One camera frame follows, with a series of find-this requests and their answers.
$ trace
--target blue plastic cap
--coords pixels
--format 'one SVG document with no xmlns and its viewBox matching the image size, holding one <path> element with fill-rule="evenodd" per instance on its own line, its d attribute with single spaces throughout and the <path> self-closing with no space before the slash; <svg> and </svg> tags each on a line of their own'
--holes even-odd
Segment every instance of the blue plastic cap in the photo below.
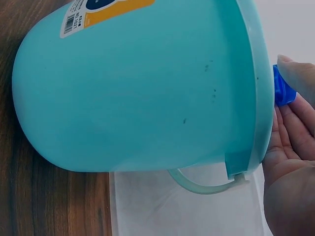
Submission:
<svg viewBox="0 0 315 236">
<path fill-rule="evenodd" d="M 278 66 L 274 65 L 274 81 L 275 81 L 275 102 L 278 107 L 285 104 L 293 102 L 296 98 L 296 91 L 293 90 L 284 81 L 283 77 L 280 75 Z"/>
</svg>

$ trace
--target orange label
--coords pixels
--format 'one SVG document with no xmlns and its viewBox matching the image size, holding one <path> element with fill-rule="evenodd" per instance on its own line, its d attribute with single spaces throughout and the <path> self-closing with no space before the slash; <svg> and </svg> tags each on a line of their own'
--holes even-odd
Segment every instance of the orange label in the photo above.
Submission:
<svg viewBox="0 0 315 236">
<path fill-rule="evenodd" d="M 150 6 L 155 0 L 74 0 L 69 4 L 60 38 L 127 12 Z"/>
<path fill-rule="evenodd" d="M 105 21 L 115 16 L 125 14 L 127 12 L 150 6 L 155 0 L 116 0 L 114 4 L 97 12 L 87 12 L 85 15 L 84 28 Z"/>
</svg>

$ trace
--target light blue plastic bucket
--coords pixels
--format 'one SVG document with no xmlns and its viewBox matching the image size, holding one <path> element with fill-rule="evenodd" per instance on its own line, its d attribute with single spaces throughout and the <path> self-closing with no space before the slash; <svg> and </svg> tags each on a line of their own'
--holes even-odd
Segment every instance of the light blue plastic bucket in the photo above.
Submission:
<svg viewBox="0 0 315 236">
<path fill-rule="evenodd" d="M 178 168 L 225 162 L 229 179 L 255 170 L 274 82 L 253 1 L 98 4 L 65 5 L 21 44 L 13 98 L 34 148 L 77 172 L 171 170 L 202 194 L 225 188 L 202 188 Z"/>
</svg>

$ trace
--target wood grain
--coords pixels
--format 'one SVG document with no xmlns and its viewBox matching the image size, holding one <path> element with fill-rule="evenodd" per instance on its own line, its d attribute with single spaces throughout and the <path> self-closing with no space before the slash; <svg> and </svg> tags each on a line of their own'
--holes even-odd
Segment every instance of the wood grain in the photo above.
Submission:
<svg viewBox="0 0 315 236">
<path fill-rule="evenodd" d="M 72 173 L 28 143 L 11 74 L 32 26 L 67 0 L 0 0 L 0 236 L 111 236 L 109 175 Z"/>
</svg>

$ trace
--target bucket handle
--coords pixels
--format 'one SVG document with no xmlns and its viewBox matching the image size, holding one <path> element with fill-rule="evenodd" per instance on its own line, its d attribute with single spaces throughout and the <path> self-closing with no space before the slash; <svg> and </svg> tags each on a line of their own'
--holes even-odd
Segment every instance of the bucket handle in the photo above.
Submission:
<svg viewBox="0 0 315 236">
<path fill-rule="evenodd" d="M 249 181 L 245 179 L 244 174 L 238 174 L 234 176 L 234 180 L 232 182 L 219 186 L 204 186 L 189 180 L 187 177 L 184 176 L 180 169 L 168 170 L 168 172 L 170 173 L 172 178 L 184 189 L 192 193 L 203 195 L 221 193 L 232 187 L 249 183 Z"/>
</svg>

